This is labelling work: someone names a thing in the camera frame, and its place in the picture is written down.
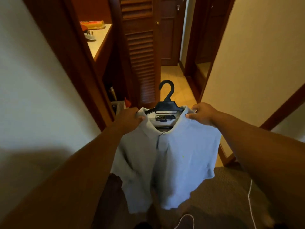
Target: person's left hand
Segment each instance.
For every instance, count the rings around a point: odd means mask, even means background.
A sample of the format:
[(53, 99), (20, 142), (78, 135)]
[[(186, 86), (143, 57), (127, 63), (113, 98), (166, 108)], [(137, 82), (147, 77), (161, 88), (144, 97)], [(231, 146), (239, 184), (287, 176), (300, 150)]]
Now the person's left hand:
[(145, 119), (144, 116), (136, 116), (138, 111), (139, 109), (136, 107), (122, 110), (114, 120), (113, 126), (116, 127), (122, 135), (135, 130)]

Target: shirt collar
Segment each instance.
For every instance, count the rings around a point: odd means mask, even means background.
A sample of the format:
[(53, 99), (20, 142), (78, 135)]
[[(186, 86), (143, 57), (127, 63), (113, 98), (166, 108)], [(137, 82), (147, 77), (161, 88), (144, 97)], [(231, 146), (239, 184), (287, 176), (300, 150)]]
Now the shirt collar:
[(187, 119), (185, 117), (185, 114), (187, 113), (194, 113), (193, 110), (189, 109), (189, 107), (187, 106), (182, 106), (182, 108), (185, 108), (183, 110), (183, 112), (181, 113), (179, 119), (177, 120), (177, 123), (173, 126), (173, 128), (167, 132), (161, 132), (158, 129), (156, 129), (153, 124), (150, 122), (150, 120), (148, 119), (147, 115), (144, 113), (144, 111), (147, 111), (147, 108), (141, 108), (138, 111), (138, 115), (139, 116), (144, 116), (145, 119), (140, 123), (139, 127), (143, 130), (143, 132), (149, 137), (156, 137), (159, 136), (161, 134), (171, 134), (172, 132), (179, 130), (179, 128), (183, 128), (185, 124), (187, 124), (187, 121), (189, 119)]

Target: white cable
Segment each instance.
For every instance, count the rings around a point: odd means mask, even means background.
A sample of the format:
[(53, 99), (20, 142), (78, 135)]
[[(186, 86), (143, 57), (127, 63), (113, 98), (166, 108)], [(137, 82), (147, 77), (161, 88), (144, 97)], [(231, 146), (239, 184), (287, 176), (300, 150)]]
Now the white cable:
[[(187, 215), (192, 217), (192, 219), (193, 219), (193, 229), (194, 229), (194, 226), (195, 226), (194, 217), (193, 217), (192, 215), (190, 215), (190, 214), (185, 214), (184, 216), (187, 216)], [(178, 225), (177, 225), (174, 229), (177, 229), (177, 228), (179, 227), (179, 224), (180, 224), (180, 222), (181, 222), (181, 220), (183, 219), (184, 216), (181, 217), (181, 219), (180, 219)]]
[(250, 203), (251, 188), (252, 188), (252, 179), (251, 179), (250, 189), (249, 189), (249, 193), (248, 193), (248, 201), (249, 201), (249, 207), (250, 207), (250, 213), (251, 213), (252, 221), (253, 221), (253, 224), (254, 224), (254, 228), (256, 229), (256, 225), (255, 225), (255, 222), (254, 222), (254, 218), (253, 218), (253, 214), (252, 214), (252, 209), (251, 209), (251, 203)]

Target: shirt label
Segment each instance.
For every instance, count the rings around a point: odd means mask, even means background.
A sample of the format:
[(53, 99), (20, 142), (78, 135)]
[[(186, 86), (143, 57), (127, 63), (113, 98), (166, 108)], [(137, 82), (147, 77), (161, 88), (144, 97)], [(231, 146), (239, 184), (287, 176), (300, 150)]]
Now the shirt label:
[(156, 116), (156, 121), (166, 122), (176, 119), (173, 115), (165, 115), (165, 116)]

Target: black plastic hanger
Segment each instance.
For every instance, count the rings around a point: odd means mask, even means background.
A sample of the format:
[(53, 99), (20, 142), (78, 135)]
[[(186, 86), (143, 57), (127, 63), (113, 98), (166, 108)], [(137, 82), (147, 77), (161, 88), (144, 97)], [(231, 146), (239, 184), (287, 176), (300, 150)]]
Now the black plastic hanger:
[(173, 112), (173, 111), (183, 111), (183, 108), (177, 106), (175, 101), (172, 101), (170, 97), (175, 91), (175, 86), (170, 80), (163, 80), (159, 85), (159, 90), (163, 87), (164, 84), (170, 84), (170, 93), (165, 97), (165, 99), (161, 102), (158, 102), (154, 108), (151, 108), (144, 113), (147, 115), (152, 112)]

